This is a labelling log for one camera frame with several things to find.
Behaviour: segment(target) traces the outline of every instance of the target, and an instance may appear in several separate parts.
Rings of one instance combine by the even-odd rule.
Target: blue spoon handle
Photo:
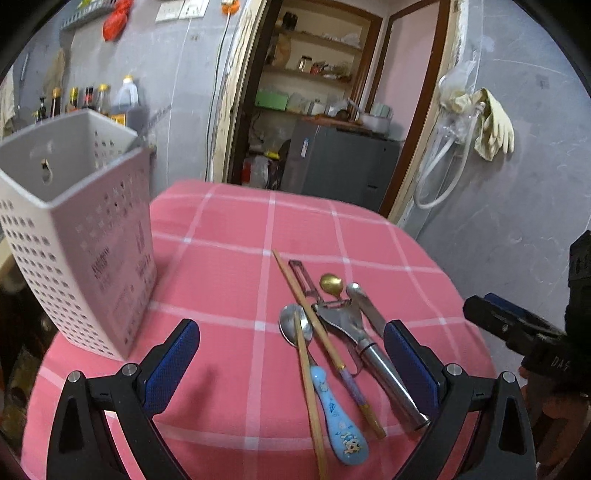
[[[368,443],[355,423],[335,400],[321,367],[310,367],[312,382],[322,403],[329,440],[337,458],[345,465],[360,465],[369,456]]]

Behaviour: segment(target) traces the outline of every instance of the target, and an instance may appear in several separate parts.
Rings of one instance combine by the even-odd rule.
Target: jar
[[[302,55],[302,57],[300,58],[300,61],[297,64],[297,69],[300,72],[310,73],[311,68],[312,68],[312,57]]]
[[[111,104],[109,102],[110,89],[111,87],[109,85],[107,85],[106,83],[101,83],[99,85],[99,94],[96,97],[96,111],[106,116],[109,116],[109,112],[111,110]]]

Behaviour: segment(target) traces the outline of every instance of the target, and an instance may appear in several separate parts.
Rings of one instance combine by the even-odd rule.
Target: white plastic basket
[[[0,143],[0,222],[27,283],[73,344],[126,359],[156,278],[150,158],[92,111]]]

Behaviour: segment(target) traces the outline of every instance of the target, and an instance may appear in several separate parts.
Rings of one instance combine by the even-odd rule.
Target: blue gripper pad
[[[151,417],[162,413],[199,348],[199,327],[190,322],[145,383],[144,411]]]
[[[435,419],[439,415],[440,407],[437,383],[418,352],[400,333],[395,322],[386,325],[384,348],[418,410],[430,419]]]
[[[528,312],[526,310],[522,309],[521,307],[518,307],[517,305],[515,305],[514,303],[511,303],[508,300],[505,300],[505,299],[499,297],[498,295],[495,295],[494,293],[487,293],[486,295],[484,295],[484,299],[487,302],[492,303],[493,305],[496,305],[500,309],[503,309],[509,313],[512,313],[517,318],[525,318],[527,316]]]

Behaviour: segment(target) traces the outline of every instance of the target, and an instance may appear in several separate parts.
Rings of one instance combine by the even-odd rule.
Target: table
[[[478,329],[463,318],[463,302],[452,282],[409,236],[372,212],[191,180],[157,197],[151,218],[158,283],[130,361],[139,362],[180,319],[199,324],[199,351],[166,411],[154,417],[192,478],[316,478],[297,351],[281,337],[277,323],[281,309],[294,299],[272,248],[286,260],[302,260],[316,282],[326,272],[357,281],[386,319],[402,319],[444,363],[457,362],[472,375],[494,375],[488,350]],[[336,338],[335,344],[354,370],[344,344]],[[330,372],[317,340],[310,350]],[[31,479],[45,478],[51,425],[68,373],[110,375],[121,365],[56,336],[28,410],[22,465]],[[370,448],[363,465],[345,467],[327,444],[331,478],[390,480],[419,436],[400,425],[367,372],[357,380],[388,437],[376,439],[329,373],[335,396]],[[131,478],[143,478],[115,415],[108,421]],[[458,442],[456,464],[468,437],[464,432]],[[453,476],[451,464],[442,478]]]

